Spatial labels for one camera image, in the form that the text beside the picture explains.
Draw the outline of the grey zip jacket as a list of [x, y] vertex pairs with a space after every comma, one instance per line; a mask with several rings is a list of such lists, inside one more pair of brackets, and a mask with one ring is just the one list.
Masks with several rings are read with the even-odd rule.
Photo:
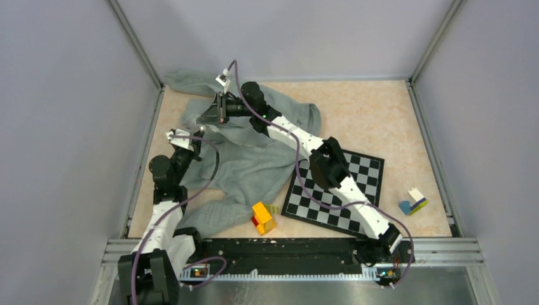
[[[170, 89], [186, 94], [213, 98], [222, 86], [216, 75], [179, 70], [165, 75]], [[312, 103], [302, 104], [283, 93], [260, 85], [265, 100], [289, 121], [307, 132], [319, 135], [322, 127], [320, 109]], [[181, 125], [198, 129], [196, 119], [206, 111], [209, 100], [193, 99], [181, 116]], [[215, 144], [219, 168], [208, 188], [220, 189], [224, 196], [209, 200], [200, 207], [188, 207], [177, 229], [195, 227], [202, 238], [246, 223], [252, 216], [251, 206], [260, 201], [272, 202], [284, 187], [295, 167], [295, 149], [257, 133], [249, 118], [233, 118], [226, 125], [205, 125], [204, 139]], [[215, 149], [203, 144], [201, 162], [192, 163], [181, 184], [189, 191], [203, 187], [215, 168]]]

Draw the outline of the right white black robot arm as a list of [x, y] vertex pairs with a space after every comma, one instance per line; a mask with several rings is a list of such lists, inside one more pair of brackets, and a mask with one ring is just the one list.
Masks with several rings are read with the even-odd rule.
[[248, 117], [256, 132], [294, 149], [297, 160], [308, 161], [315, 184], [337, 196], [342, 206], [359, 218], [377, 260], [389, 262], [398, 254], [402, 233], [360, 190], [335, 138], [323, 139], [295, 125], [267, 103], [256, 82], [244, 83], [238, 96], [230, 92], [216, 93], [214, 101], [196, 122], [223, 125], [230, 118], [239, 117]]

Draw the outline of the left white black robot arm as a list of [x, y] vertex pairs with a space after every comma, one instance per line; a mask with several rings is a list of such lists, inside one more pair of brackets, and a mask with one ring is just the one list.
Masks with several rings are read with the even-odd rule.
[[153, 214], [142, 239], [117, 265], [123, 304], [177, 304], [184, 266], [203, 257], [198, 230], [176, 229], [188, 202], [181, 180], [191, 162], [199, 160], [201, 142], [200, 134], [172, 136], [173, 155], [150, 161]]

